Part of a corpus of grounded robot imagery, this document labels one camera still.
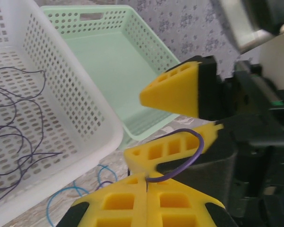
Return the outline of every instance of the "basket slot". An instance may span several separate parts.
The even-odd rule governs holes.
[[[80,21],[100,20],[103,18],[103,13],[81,13]]]

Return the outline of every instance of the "cable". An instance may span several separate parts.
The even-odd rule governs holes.
[[[24,70],[21,70],[21,69],[17,69],[17,68],[15,68],[15,67],[2,67],[2,68],[0,68],[0,70],[5,70],[5,69],[18,70],[18,71],[23,72],[23,73],[38,73],[38,72],[42,72],[42,73],[43,73],[43,77],[44,77],[44,83],[43,83],[43,86],[42,86],[41,91],[40,91],[37,95],[35,95],[35,96],[33,96],[33,97],[22,97],[22,96],[16,95],[15,93],[12,93],[12,92],[10,92],[10,91],[8,91],[8,90],[6,90],[6,89],[3,89],[3,88],[1,88],[1,87],[0,87],[0,90],[5,91],[5,92],[7,92],[7,93],[10,93],[11,95],[16,96],[16,97],[18,97],[18,98],[25,98],[25,99],[37,98],[37,97],[43,92],[43,90],[44,90],[44,88],[45,88],[45,84],[46,84],[46,75],[45,75],[45,71],[44,71],[44,70],[31,71],[31,72],[30,72],[30,71],[24,71]]]
[[[95,191],[99,190],[103,186],[103,184],[105,184],[105,183],[113,183],[113,182],[111,182],[111,181],[104,181],[96,188]]]
[[[99,190],[100,187],[102,187],[103,184],[105,184],[105,183],[113,183],[113,182],[111,182],[111,181],[104,181],[104,182],[102,182],[102,183],[96,188],[95,191]],[[57,195],[59,195],[59,194],[60,194],[61,192],[63,192],[63,191],[69,190],[69,189],[76,189],[77,192],[79,192],[79,190],[81,190],[81,191],[85,192],[86,194],[89,194],[89,192],[88,192],[86,189],[75,186],[75,185],[76,185],[75,181],[73,182],[73,185],[74,185],[73,187],[63,188],[63,189],[57,191],[57,192],[48,200],[48,203],[47,203],[47,206],[46,206],[46,218],[47,218],[47,221],[49,222],[49,224],[50,224],[52,227],[54,227],[54,225],[53,225],[53,222],[52,222],[52,220],[51,220],[51,218],[50,218],[50,216],[49,216],[49,207],[50,207],[50,205],[51,205],[52,200],[53,200]]]
[[[3,174],[0,174],[0,176],[4,176],[4,175],[9,175],[17,170],[20,171],[20,178],[15,182],[13,183],[11,186],[8,186],[8,187],[2,187],[0,188],[0,190],[7,190],[7,189],[10,189],[7,193],[5,193],[4,195],[2,195],[0,197],[0,200],[2,200],[5,196],[7,196],[11,191],[13,191],[21,182],[23,176],[25,175],[25,173],[34,165],[36,164],[37,162],[43,160],[43,159],[46,159],[46,158],[49,158],[49,157],[53,157],[53,156],[56,156],[56,155],[59,155],[59,154],[62,154],[61,152],[50,152],[50,153],[35,153],[37,151],[37,149],[39,148],[39,146],[41,145],[43,139],[44,139],[44,122],[43,122],[43,113],[42,113],[42,109],[41,107],[39,106],[39,104],[37,102],[35,102],[34,98],[38,97],[44,90],[45,88],[45,84],[46,84],[46,75],[45,75],[45,71],[44,70],[40,70],[40,71],[24,71],[24,70],[20,70],[20,69],[17,69],[17,68],[14,68],[14,67],[2,67],[0,68],[0,70],[3,70],[3,69],[14,69],[14,70],[18,70],[18,71],[21,71],[21,72],[24,72],[24,73],[38,73],[38,72],[43,72],[43,77],[44,77],[44,83],[43,83],[43,87],[41,89],[41,91],[33,96],[33,97],[23,97],[23,96],[19,96],[19,95],[16,95],[15,93],[12,93],[6,89],[3,89],[0,87],[0,90],[3,91],[3,92],[6,92],[6,93],[9,93],[11,95],[14,95],[18,98],[21,98],[20,100],[14,102],[12,100],[12,98],[10,98],[8,95],[4,94],[3,92],[0,91],[0,94],[5,96],[5,99],[6,100],[9,100],[11,102],[11,104],[8,104],[8,105],[0,105],[0,108],[4,108],[4,107],[9,107],[9,106],[13,106],[14,107],[14,116],[12,118],[12,120],[8,123],[6,123],[5,125],[0,125],[0,130],[4,129],[4,128],[12,128],[12,129],[15,129],[17,131],[17,133],[8,133],[8,134],[3,134],[3,135],[0,135],[0,138],[1,137],[6,137],[6,136],[20,136],[21,137],[21,145],[17,151],[17,153],[19,153],[23,146],[24,146],[24,141],[27,141],[28,144],[29,144],[29,147],[30,147],[30,154],[29,155],[24,155],[22,157],[20,157],[18,160],[17,160],[17,168],[12,170],[12,171],[9,171],[7,173],[3,173]],[[20,103],[20,102],[24,102],[24,101],[28,101],[28,102],[33,102],[35,105],[38,106],[38,109],[39,109],[39,115],[40,115],[40,118],[41,118],[41,139],[40,139],[40,142],[36,145],[36,147],[33,149],[33,145],[32,143],[30,142],[30,140],[25,137],[23,135],[23,133],[15,126],[11,126],[11,124],[14,122],[16,116],[17,116],[17,106],[16,104]],[[33,159],[33,156],[36,156],[36,155],[46,155],[45,157],[43,158],[40,158],[36,161],[34,161]],[[31,159],[30,161],[30,165],[25,168],[25,169],[22,169],[23,165],[27,162],[27,160]]]
[[[36,153],[35,155],[44,155],[44,154],[51,154],[51,153]],[[35,161],[34,163],[32,163],[27,169],[24,170],[24,172],[23,172],[23,174],[22,174],[22,177],[23,177],[23,175],[28,171],[28,169],[29,169],[30,167],[32,167],[35,163],[37,163],[37,162],[39,162],[39,161],[41,161],[41,160],[43,160],[43,159],[46,159],[46,158],[49,158],[49,157],[53,157],[53,156],[56,156],[56,155],[59,155],[59,154],[62,154],[62,153],[52,153],[52,154],[53,154],[53,155],[50,155],[50,156],[48,156],[48,157],[43,157],[43,158],[41,158],[41,159]],[[7,196],[11,191],[13,191],[13,190],[15,189],[15,187],[17,187],[17,186],[19,185],[21,179],[19,179],[19,180],[17,181],[17,183],[14,185],[14,187],[13,187],[12,189],[10,189],[7,193],[5,193],[3,196],[1,196],[1,197],[0,197],[0,200],[2,200],[2,199],[3,199],[5,196]]]
[[[113,170],[111,170],[108,166],[103,166],[103,165],[101,165],[101,164],[98,164],[98,166],[101,166],[101,167],[102,167],[102,169],[100,169],[100,171],[98,172],[98,175],[97,175],[98,183],[99,183],[99,184],[101,184],[101,172],[102,172],[102,170],[104,170],[104,169],[107,169],[107,170],[109,170],[110,172],[112,172],[112,174],[114,175],[115,181],[118,181],[118,177],[117,177],[116,173],[115,173]]]
[[[166,134],[164,136],[156,138],[154,140],[161,139],[161,138],[166,137],[166,136],[174,135],[174,134],[179,133],[179,132],[189,132],[189,133],[191,133],[192,135],[194,135],[195,137],[198,138],[198,140],[199,140],[199,147],[198,147],[197,151],[186,162],[184,162],[182,165],[180,165],[179,167],[177,167],[173,171],[165,174],[164,176],[154,177],[154,178],[146,177],[146,181],[147,182],[149,182],[149,183],[157,183],[157,182],[166,181],[166,180],[168,180],[170,178],[175,177],[176,175],[178,175],[179,173],[181,173],[182,171],[187,169],[190,165],[192,165],[197,160],[197,158],[201,155],[201,153],[203,152],[203,149],[204,149],[204,146],[205,146],[204,139],[201,136],[201,134],[197,133],[196,131],[194,131],[192,129],[178,129],[178,130],[175,130],[175,131],[173,131],[173,132],[171,132],[169,134]]]
[[[50,207],[50,205],[51,205],[51,202],[52,202],[52,200],[53,200],[57,195],[59,195],[61,192],[66,191],[66,190],[70,190],[70,189],[81,190],[81,191],[85,192],[86,194],[89,194],[89,191],[87,191],[87,190],[84,189],[84,188],[80,188],[80,187],[68,187],[68,188],[63,188],[63,189],[57,191],[57,192],[48,200],[48,203],[47,203],[47,206],[46,206],[46,218],[47,218],[47,221],[49,222],[49,224],[50,224],[52,227],[54,227],[54,225],[53,225],[53,222],[52,222],[52,220],[51,220],[51,218],[50,218],[50,216],[49,216],[49,207]]]
[[[79,196],[82,197],[83,195],[82,195],[82,193],[79,191],[79,189],[77,188],[76,181],[73,181],[72,184],[73,184],[74,187],[76,188],[76,191],[77,191],[77,193],[79,194]]]

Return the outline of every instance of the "purple wire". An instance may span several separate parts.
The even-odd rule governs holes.
[[[103,181],[102,183],[100,183],[100,185],[96,188],[95,191],[99,190],[103,186],[103,184],[106,184],[106,183],[113,183],[113,182],[111,182],[111,181]]]
[[[6,136],[20,136],[20,137],[21,137],[21,145],[20,145],[20,148],[19,148],[19,150],[17,151],[17,153],[19,153],[19,152],[21,151],[21,149],[23,148],[24,140],[26,140],[26,141],[29,143],[30,151],[31,151],[31,153],[30,153],[29,155],[22,156],[22,157],[20,157],[20,158],[17,160],[17,168],[16,168],[16,169],[14,169],[14,170],[12,170],[12,171],[10,171],[10,172],[8,172],[8,173],[5,173],[5,174],[0,174],[0,176],[3,176],[3,175],[9,175],[9,174],[11,174],[11,173],[13,173],[13,172],[15,172],[15,171],[17,171],[17,170],[20,171],[20,178],[19,178],[13,185],[11,185],[11,186],[9,186],[9,187],[0,188],[0,190],[7,190],[7,189],[10,189],[7,193],[5,193],[3,196],[0,197],[0,200],[2,200],[5,196],[7,196],[11,191],[13,191],[13,190],[20,184],[20,182],[21,182],[23,176],[25,175],[25,173],[26,173],[34,164],[36,164],[37,162],[39,162],[39,161],[41,161],[41,160],[43,160],[43,159],[46,159],[46,158],[49,158],[49,157],[53,157],[53,156],[62,154],[62,153],[60,153],[60,152],[59,152],[59,153],[57,153],[57,152],[55,152],[55,153],[54,153],[54,152],[51,152],[51,153],[35,153],[36,150],[37,150],[37,149],[39,148],[39,146],[41,145],[43,139],[44,139],[44,121],[43,121],[43,113],[42,113],[42,109],[41,109],[40,105],[39,105],[37,102],[35,102],[34,100],[32,100],[32,99],[38,97],[38,96],[43,92],[43,90],[44,90],[44,88],[45,88],[45,84],[46,84],[45,71],[44,71],[44,70],[40,70],[40,71],[32,71],[32,72],[29,72],[29,71],[20,70],[20,69],[14,68],[14,67],[2,67],[2,68],[0,68],[0,70],[3,70],[3,69],[14,69],[14,70],[18,70],[18,71],[21,71],[21,72],[24,72],[24,73],[38,73],[38,72],[43,72],[44,83],[43,83],[43,87],[42,87],[41,91],[40,91],[37,95],[35,95],[35,96],[33,96],[33,97],[29,97],[29,96],[28,96],[28,97],[19,96],[19,95],[16,95],[16,94],[14,94],[14,93],[12,93],[12,92],[10,92],[10,91],[8,91],[8,90],[3,89],[3,88],[0,87],[0,90],[2,90],[2,91],[4,91],[4,92],[7,92],[7,93],[9,93],[9,94],[11,94],[11,95],[14,95],[14,96],[16,96],[16,97],[18,97],[18,98],[21,98],[20,100],[14,102],[8,95],[6,95],[6,94],[4,94],[3,92],[0,91],[0,94],[2,94],[3,96],[5,96],[5,97],[6,97],[7,99],[9,99],[10,102],[11,102],[11,104],[9,104],[9,105],[0,105],[0,108],[9,107],[9,106],[14,106],[14,109],[15,109],[15,113],[14,113],[13,119],[12,119],[9,123],[7,123],[6,125],[1,125],[1,126],[0,126],[0,130],[3,129],[3,128],[9,127],[9,128],[13,128],[13,129],[17,130],[18,133],[19,133],[19,134],[16,134],[16,133],[3,134],[3,135],[0,135],[0,137],[6,137]],[[16,116],[17,116],[17,107],[16,107],[16,104],[19,103],[19,102],[23,102],[23,101],[33,102],[34,104],[36,104],[36,105],[38,106],[38,108],[39,108],[39,110],[40,110],[41,135],[42,135],[42,136],[41,136],[40,142],[37,144],[37,146],[36,146],[34,149],[33,149],[32,143],[29,141],[29,139],[28,139],[27,137],[25,137],[25,136],[22,134],[22,132],[21,132],[18,128],[14,127],[14,126],[10,126],[10,124],[12,124],[12,123],[14,122],[14,120],[15,120],[15,118],[16,118]],[[36,160],[36,161],[33,162],[33,156],[35,156],[35,155],[49,155],[49,156],[40,158],[40,159],[38,159],[38,160]],[[20,164],[20,161],[21,161],[22,159],[24,159],[24,158],[26,158],[26,160]],[[23,170],[23,169],[22,169],[23,165],[24,165],[24,164],[27,162],[27,160],[29,160],[30,158],[31,158],[30,165],[29,165],[26,169]]]
[[[19,95],[16,95],[15,93],[12,93],[12,92],[10,92],[10,91],[8,91],[8,90],[6,90],[6,89],[1,88],[1,87],[0,87],[0,90],[5,91],[5,92],[7,92],[7,93],[10,93],[11,95],[16,96],[16,97],[18,97],[18,98],[25,98],[25,99],[37,98],[37,97],[43,92],[43,90],[44,90],[44,88],[45,88],[45,84],[46,84],[46,75],[45,75],[45,71],[44,71],[44,70],[31,71],[31,72],[29,72],[29,71],[24,71],[24,70],[21,70],[21,69],[17,69],[17,68],[15,68],[15,67],[2,67],[2,68],[0,68],[0,70],[5,70],[5,69],[14,69],[14,70],[18,70],[18,71],[24,72],[24,73],[38,73],[38,72],[42,72],[42,73],[43,73],[43,77],[44,77],[44,83],[43,83],[43,86],[42,86],[41,91],[40,91],[37,95],[35,95],[35,96],[33,96],[33,97],[23,97],[23,96],[19,96]]]
[[[14,102],[13,104],[0,106],[0,108],[1,108],[1,107],[9,107],[9,106],[11,106],[11,105],[16,105],[17,103],[23,102],[23,101],[33,102],[34,104],[36,104],[36,105],[38,106],[39,110],[40,110],[40,115],[41,115],[41,135],[42,135],[42,137],[41,137],[40,142],[38,143],[38,145],[36,146],[36,148],[35,148],[34,151],[32,152],[32,154],[33,154],[33,153],[38,149],[38,147],[40,146],[40,144],[42,143],[42,141],[43,141],[43,139],[44,139],[43,113],[42,113],[42,109],[41,109],[40,105],[39,105],[38,103],[36,103],[34,100],[30,100],[30,99],[20,99],[19,101],[16,101],[16,102]]]
[[[165,174],[164,176],[153,177],[153,178],[152,177],[146,177],[146,181],[147,182],[149,182],[149,183],[157,183],[157,182],[166,181],[166,180],[168,180],[170,178],[175,177],[176,175],[178,175],[179,173],[181,173],[182,171],[187,169],[190,165],[192,165],[197,160],[197,158],[202,154],[204,146],[205,146],[204,139],[203,139],[201,134],[197,133],[196,131],[194,131],[192,129],[178,129],[178,130],[175,130],[175,131],[173,131],[173,132],[171,132],[169,134],[166,134],[166,135],[163,135],[163,136],[161,136],[159,138],[156,138],[154,140],[157,140],[157,139],[160,139],[160,138],[163,138],[163,137],[166,137],[166,136],[174,135],[174,134],[179,133],[179,132],[188,132],[188,133],[190,133],[190,134],[192,134],[192,135],[194,135],[195,137],[198,138],[198,140],[199,140],[199,147],[198,147],[197,151],[186,162],[184,162],[182,165],[180,165],[179,167],[177,167],[173,171]]]
[[[10,105],[8,105],[8,106],[6,106],[6,105],[0,105],[0,108],[2,108],[2,107],[9,107],[9,106],[14,106],[14,109],[15,109],[15,114],[14,114],[14,117],[13,117],[13,119],[9,122],[9,123],[7,123],[6,125],[1,125],[0,127],[4,127],[4,126],[9,126],[10,124],[12,124],[13,122],[14,122],[14,120],[15,120],[15,118],[16,118],[16,115],[17,115],[17,107],[16,107],[16,104],[15,104],[15,102],[8,96],[8,95],[6,95],[6,94],[4,94],[3,92],[0,92],[0,94],[2,94],[2,95],[4,95],[5,97],[7,97],[11,102],[12,102],[12,104],[10,104]]]
[[[49,157],[53,157],[53,156],[56,156],[56,155],[59,155],[59,154],[62,154],[62,153],[36,153],[36,155],[44,155],[44,154],[53,154],[53,155],[50,155],[50,156],[47,156],[47,157],[43,157],[37,161],[35,161],[34,163],[32,163],[27,169],[25,169],[24,173],[22,174],[21,178],[23,177],[23,175],[28,171],[29,168],[31,168],[35,163],[43,160],[43,159],[46,159],[46,158],[49,158]],[[0,200],[2,200],[5,196],[7,196],[11,191],[13,191],[20,183],[20,180],[17,181],[17,183],[14,185],[14,187],[12,189],[10,189],[7,193],[5,193],[3,196],[0,197]]]

